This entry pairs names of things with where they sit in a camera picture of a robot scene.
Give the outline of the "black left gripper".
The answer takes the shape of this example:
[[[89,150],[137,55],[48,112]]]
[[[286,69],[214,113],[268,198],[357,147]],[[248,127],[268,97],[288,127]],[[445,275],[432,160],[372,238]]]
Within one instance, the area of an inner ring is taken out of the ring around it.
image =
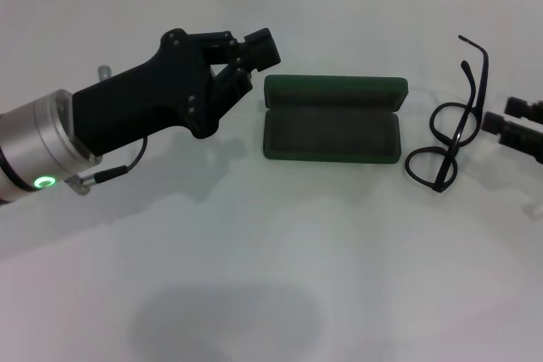
[[[268,28],[241,42],[230,31],[169,31],[149,61],[73,95],[75,136],[97,156],[172,126],[206,138],[253,89],[252,72],[280,62]],[[226,67],[211,84],[210,65],[220,64]]]

